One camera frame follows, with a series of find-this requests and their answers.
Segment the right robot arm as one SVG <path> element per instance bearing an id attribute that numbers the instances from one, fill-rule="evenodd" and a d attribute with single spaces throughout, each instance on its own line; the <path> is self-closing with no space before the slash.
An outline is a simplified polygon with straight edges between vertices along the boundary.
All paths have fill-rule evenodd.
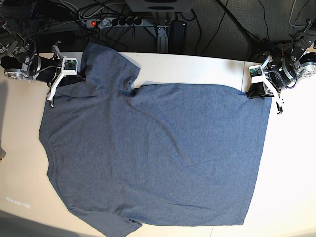
<path id="1" fill-rule="evenodd" d="M 6 36 L 0 37 L 0 66 L 4 68 L 4 75 L 9 79 L 39 81 L 49 87 L 54 83 L 57 87 L 64 87 L 84 81 L 78 72 L 77 59 L 61 54 L 61 41 L 52 46 L 53 56 L 45 58 L 40 56 L 34 38 L 22 36 L 7 21 L 1 22 L 0 27 L 7 33 Z"/>

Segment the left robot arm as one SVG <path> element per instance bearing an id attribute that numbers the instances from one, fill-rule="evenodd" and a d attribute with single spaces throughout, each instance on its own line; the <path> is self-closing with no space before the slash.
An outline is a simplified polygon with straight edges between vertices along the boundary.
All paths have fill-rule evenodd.
<path id="1" fill-rule="evenodd" d="M 316 74 L 316 22 L 307 20 L 302 30 L 294 33 L 294 44 L 276 65 L 268 55 L 263 64 L 249 67 L 251 85 L 248 98 L 279 97 L 283 89 L 293 89 L 299 81 Z"/>

